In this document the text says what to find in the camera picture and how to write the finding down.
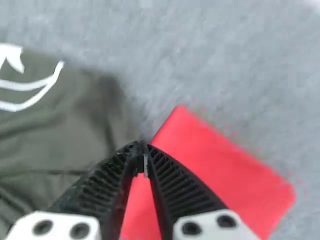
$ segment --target gray fabric surface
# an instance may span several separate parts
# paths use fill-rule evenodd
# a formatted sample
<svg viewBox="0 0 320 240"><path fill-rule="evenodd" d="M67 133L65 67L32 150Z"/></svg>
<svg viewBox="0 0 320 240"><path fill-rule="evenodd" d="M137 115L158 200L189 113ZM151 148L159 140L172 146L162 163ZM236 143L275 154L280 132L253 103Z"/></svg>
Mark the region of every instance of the gray fabric surface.
<svg viewBox="0 0 320 240"><path fill-rule="evenodd" d="M119 74L149 139L177 103L296 183L270 239L318 239L320 11L309 0L1 0L0 41Z"/></svg>

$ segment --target red cloth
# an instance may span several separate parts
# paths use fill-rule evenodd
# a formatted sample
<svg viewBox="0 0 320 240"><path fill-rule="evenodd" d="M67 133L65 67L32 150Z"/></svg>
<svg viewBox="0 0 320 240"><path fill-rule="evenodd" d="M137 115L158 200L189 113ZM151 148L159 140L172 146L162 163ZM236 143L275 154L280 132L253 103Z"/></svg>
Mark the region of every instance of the red cloth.
<svg viewBox="0 0 320 240"><path fill-rule="evenodd" d="M196 174L261 239L295 201L291 184L184 106L172 111L151 144ZM142 175L133 179L121 237L161 240L150 182Z"/></svg>

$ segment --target floor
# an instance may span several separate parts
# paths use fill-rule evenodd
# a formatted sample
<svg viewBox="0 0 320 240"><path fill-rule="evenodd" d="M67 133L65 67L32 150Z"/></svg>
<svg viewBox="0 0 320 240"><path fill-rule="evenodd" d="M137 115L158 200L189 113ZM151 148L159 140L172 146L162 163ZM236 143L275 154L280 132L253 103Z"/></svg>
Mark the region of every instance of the floor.
<svg viewBox="0 0 320 240"><path fill-rule="evenodd" d="M296 184L271 240L318 239L318 0L1 0L0 42L117 74L150 139L173 106Z"/></svg>

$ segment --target green fabric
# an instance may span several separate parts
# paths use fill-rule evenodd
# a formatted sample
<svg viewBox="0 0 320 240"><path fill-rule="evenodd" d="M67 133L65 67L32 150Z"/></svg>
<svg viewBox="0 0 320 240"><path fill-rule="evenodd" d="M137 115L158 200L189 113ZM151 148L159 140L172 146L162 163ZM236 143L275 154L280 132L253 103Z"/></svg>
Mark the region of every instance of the green fabric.
<svg viewBox="0 0 320 240"><path fill-rule="evenodd" d="M58 63L28 49L21 61L23 74L5 61L0 79L40 80ZM0 101L22 103L38 91L0 88ZM19 217L48 208L79 176L137 137L117 81L68 64L39 102L0 110L0 239Z"/></svg>

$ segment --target white printed logo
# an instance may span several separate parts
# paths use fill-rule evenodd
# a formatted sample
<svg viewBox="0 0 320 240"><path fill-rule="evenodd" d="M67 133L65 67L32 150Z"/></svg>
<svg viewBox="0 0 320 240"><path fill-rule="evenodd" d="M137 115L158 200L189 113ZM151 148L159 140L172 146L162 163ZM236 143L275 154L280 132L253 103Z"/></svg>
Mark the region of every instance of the white printed logo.
<svg viewBox="0 0 320 240"><path fill-rule="evenodd" d="M23 51L23 48L20 46L0 43L0 70L5 60L7 60L7 62L10 64L10 66L14 70L23 74L25 72L25 66L21 62L22 51ZM18 112L18 111L27 109L32 105L36 104L37 102L39 102L43 98L43 96L56 84L59 74L63 67L64 67L64 62L59 61L52 75L37 81L33 81L33 82L22 83L22 82L15 82L15 81L0 79L1 89L7 89L7 90L16 91L16 92L27 92L27 91L32 91L32 90L42 88L34 96L32 96L31 98L29 98L28 100L22 103L13 103L13 102L0 100L0 110L8 111L8 112Z"/></svg>

